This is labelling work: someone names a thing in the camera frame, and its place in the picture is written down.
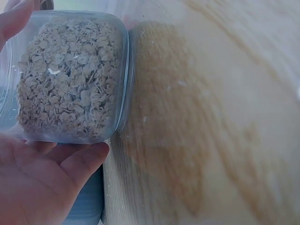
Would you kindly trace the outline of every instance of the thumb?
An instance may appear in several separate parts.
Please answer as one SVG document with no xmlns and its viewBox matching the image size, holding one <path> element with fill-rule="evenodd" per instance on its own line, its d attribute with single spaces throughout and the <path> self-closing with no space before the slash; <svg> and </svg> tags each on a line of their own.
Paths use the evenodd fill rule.
<svg viewBox="0 0 300 225">
<path fill-rule="evenodd" d="M 22 0 L 11 10 L 0 14 L 0 51 L 11 37 L 19 33 L 34 9 L 33 0 Z"/>
</svg>

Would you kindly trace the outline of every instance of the oats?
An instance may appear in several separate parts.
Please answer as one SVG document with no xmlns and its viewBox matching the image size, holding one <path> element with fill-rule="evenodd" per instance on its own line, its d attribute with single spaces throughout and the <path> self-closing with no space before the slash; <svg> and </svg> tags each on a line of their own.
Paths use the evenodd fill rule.
<svg viewBox="0 0 300 225">
<path fill-rule="evenodd" d="M 25 133 L 101 139 L 115 119 L 121 52 L 122 34 L 102 19 L 55 17 L 45 24 L 18 63 L 17 120 Z"/>
</svg>

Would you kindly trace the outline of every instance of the clear plastic container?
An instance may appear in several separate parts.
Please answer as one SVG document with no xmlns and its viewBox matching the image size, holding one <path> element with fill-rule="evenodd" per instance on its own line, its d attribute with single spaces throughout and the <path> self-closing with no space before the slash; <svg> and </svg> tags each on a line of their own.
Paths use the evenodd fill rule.
<svg viewBox="0 0 300 225">
<path fill-rule="evenodd" d="M 33 141 L 108 139 L 128 113 L 130 46 L 113 15 L 34 12 L 0 54 L 0 131 Z"/>
</svg>

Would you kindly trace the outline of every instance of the wooden surface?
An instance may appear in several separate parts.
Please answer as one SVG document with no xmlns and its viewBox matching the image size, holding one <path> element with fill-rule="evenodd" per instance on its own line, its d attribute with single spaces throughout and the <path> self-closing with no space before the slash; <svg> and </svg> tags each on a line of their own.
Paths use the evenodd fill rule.
<svg viewBox="0 0 300 225">
<path fill-rule="evenodd" d="M 105 224 L 300 224 L 300 1 L 119 3 L 138 57 Z"/>
</svg>

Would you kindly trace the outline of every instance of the hand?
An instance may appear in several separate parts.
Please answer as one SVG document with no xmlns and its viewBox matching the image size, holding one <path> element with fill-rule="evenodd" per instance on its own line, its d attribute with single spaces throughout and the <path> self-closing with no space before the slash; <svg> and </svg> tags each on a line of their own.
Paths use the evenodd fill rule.
<svg viewBox="0 0 300 225">
<path fill-rule="evenodd" d="M 12 36 L 20 32 L 33 10 L 40 9 L 40 0 L 9 0 L 0 14 L 0 51 Z"/>
<path fill-rule="evenodd" d="M 0 223 L 60 225 L 109 148 L 26 142 L 0 135 Z"/>
</svg>

